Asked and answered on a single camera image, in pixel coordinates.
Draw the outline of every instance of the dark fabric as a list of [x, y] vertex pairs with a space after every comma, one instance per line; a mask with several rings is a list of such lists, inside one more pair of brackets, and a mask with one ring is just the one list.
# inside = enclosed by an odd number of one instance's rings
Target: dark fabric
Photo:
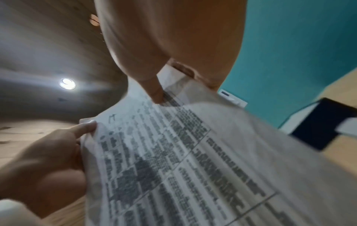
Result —
[[322, 151], [338, 135], [336, 127], [351, 117], [357, 117], [356, 108], [323, 98], [291, 135]]

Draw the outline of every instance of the wooden ceiling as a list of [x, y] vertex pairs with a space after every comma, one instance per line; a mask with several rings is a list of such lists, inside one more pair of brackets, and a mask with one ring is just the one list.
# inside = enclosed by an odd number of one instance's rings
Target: wooden ceiling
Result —
[[[93, 0], [2, 0], [0, 111], [92, 117], [116, 103], [127, 78], [90, 23]], [[58, 81], [73, 79], [65, 90]]]

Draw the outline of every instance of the blue wall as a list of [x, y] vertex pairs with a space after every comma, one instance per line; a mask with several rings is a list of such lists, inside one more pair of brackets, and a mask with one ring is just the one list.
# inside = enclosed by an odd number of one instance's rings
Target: blue wall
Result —
[[239, 57], [223, 89], [273, 126], [357, 67], [357, 0], [248, 0]]

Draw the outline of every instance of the wooden surface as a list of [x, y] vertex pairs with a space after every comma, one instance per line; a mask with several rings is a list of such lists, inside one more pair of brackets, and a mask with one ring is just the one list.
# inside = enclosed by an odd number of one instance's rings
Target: wooden surface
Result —
[[[0, 118], [0, 167], [35, 140], [73, 123], [23, 118]], [[44, 222], [51, 226], [84, 225], [84, 198], [48, 216]]]
[[[357, 108], [357, 69], [326, 87], [322, 97]], [[338, 136], [323, 154], [357, 176], [357, 139]]]
[[[93, 117], [127, 89], [100, 27], [93, 0], [2, 0], [0, 112], [47, 111]], [[60, 88], [68, 77], [77, 87]]]

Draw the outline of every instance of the hand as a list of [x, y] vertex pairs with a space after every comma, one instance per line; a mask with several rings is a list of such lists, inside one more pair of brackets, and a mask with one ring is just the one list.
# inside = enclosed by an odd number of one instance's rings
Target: hand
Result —
[[96, 121], [91, 121], [56, 130], [32, 143], [0, 169], [0, 198], [20, 201], [43, 218], [85, 195], [77, 139], [96, 127]]

